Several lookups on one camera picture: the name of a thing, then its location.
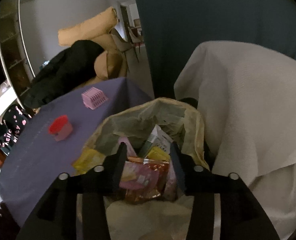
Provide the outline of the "yellow red snack bag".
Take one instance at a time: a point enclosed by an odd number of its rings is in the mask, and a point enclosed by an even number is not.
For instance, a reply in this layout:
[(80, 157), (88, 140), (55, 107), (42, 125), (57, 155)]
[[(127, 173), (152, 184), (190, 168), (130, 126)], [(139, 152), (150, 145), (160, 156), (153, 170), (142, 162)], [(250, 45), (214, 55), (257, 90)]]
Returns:
[(73, 163), (74, 175), (85, 174), (95, 166), (103, 164), (105, 158), (106, 156), (99, 151), (85, 147), (79, 158)]

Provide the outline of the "red brown snack wrapper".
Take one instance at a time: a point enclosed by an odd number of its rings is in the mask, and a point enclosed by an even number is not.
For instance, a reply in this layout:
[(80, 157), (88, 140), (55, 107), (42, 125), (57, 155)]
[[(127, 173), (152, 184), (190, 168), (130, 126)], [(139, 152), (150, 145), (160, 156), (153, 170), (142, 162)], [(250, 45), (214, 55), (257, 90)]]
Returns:
[(153, 159), (128, 157), (119, 188), (125, 190), (125, 201), (137, 204), (163, 195), (169, 163)]

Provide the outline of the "green white snack packet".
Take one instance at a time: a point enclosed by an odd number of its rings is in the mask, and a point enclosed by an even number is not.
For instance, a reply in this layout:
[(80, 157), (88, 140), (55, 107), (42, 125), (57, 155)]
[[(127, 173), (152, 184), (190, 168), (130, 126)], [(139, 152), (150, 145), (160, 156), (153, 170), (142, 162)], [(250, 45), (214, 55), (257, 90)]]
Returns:
[(148, 139), (143, 144), (138, 156), (141, 158), (146, 157), (154, 146), (160, 148), (165, 153), (170, 154), (172, 143), (172, 138), (167, 133), (165, 133), (160, 126), (155, 125)]

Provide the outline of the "pink plastic wrapper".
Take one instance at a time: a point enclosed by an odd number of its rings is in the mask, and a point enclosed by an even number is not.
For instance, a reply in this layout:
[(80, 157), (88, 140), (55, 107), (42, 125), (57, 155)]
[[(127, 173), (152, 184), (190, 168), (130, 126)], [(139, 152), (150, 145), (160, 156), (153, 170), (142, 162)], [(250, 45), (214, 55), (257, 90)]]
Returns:
[(119, 144), (124, 143), (126, 145), (128, 157), (137, 157), (137, 154), (136, 154), (133, 146), (131, 145), (128, 137), (119, 137), (118, 143)]

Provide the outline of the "purple table cloth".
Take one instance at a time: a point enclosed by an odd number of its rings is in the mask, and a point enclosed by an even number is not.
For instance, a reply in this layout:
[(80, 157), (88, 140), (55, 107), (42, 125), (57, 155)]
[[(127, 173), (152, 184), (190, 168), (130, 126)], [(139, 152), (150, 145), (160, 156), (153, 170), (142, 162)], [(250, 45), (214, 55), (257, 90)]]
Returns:
[[(96, 109), (85, 106), (82, 94), (95, 87), (107, 101)], [(55, 178), (74, 173), (72, 164), (86, 140), (113, 114), (151, 100), (125, 77), (73, 90), (41, 107), (26, 125), (0, 172), (0, 196), (19, 226)]]

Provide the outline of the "red pink plastic cup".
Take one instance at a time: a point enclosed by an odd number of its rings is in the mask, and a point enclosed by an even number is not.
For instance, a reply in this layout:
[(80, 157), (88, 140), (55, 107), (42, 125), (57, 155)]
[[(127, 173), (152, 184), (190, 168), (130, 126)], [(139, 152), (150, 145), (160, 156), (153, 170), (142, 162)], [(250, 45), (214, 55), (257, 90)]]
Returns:
[(55, 141), (66, 139), (72, 131), (73, 126), (67, 115), (61, 115), (56, 118), (48, 128), (48, 133), (54, 137)]

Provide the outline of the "black pink patterned bag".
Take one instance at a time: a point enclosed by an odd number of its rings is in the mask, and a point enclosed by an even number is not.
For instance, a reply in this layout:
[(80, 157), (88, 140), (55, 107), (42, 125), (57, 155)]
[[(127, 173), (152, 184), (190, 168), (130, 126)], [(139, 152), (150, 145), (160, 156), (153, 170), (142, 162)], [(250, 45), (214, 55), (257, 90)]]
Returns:
[(5, 155), (9, 155), (14, 144), (25, 129), (32, 116), (20, 105), (11, 105), (2, 117), (3, 133), (0, 135), (0, 149)]

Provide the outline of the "white cloth covered seat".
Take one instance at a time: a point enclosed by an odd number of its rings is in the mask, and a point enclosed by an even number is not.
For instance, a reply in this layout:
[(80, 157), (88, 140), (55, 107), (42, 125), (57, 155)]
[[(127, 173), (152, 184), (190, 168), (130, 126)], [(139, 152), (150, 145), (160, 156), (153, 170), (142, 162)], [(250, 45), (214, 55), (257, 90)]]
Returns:
[(296, 229), (296, 60), (250, 43), (203, 42), (174, 93), (198, 101), (213, 172), (237, 173), (287, 239)]

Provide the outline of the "pink slotted box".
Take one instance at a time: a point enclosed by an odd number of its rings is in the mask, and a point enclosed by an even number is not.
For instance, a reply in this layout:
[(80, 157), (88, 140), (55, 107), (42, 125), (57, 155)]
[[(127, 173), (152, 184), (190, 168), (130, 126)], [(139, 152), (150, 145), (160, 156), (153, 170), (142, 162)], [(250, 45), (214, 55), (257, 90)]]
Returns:
[(82, 98), (83, 104), (91, 110), (95, 110), (99, 108), (108, 100), (104, 92), (95, 87), (91, 87), (90, 89), (82, 93), (81, 98)]

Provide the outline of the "black jacket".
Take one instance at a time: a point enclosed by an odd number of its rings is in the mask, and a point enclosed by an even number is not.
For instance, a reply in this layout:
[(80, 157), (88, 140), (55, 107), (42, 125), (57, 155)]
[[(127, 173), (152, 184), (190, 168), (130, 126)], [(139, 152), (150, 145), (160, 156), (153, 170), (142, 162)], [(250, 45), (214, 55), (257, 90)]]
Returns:
[(104, 48), (90, 40), (78, 40), (53, 57), (33, 79), (23, 105), (39, 108), (96, 77), (94, 63)]

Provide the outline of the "wooden shelf unit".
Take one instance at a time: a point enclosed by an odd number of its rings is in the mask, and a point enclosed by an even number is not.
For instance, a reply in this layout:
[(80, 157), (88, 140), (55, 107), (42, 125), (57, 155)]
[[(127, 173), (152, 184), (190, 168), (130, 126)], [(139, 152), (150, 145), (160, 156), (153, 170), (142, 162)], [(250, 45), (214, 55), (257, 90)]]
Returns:
[(25, 46), (21, 23), (21, 0), (0, 2), (0, 59), (4, 74), (22, 104), (35, 78)]

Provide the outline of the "tan cushioned chair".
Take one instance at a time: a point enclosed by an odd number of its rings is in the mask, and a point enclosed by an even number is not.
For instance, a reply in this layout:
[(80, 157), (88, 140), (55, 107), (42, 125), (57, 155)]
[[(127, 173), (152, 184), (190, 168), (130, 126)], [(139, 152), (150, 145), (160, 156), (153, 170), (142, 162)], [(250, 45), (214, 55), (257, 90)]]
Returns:
[(61, 47), (71, 46), (78, 40), (90, 40), (104, 49), (92, 64), (92, 70), (96, 76), (88, 78), (78, 88), (127, 76), (126, 55), (117, 45), (117, 36), (112, 33), (118, 23), (117, 11), (113, 7), (109, 7), (77, 25), (59, 29), (58, 40)]

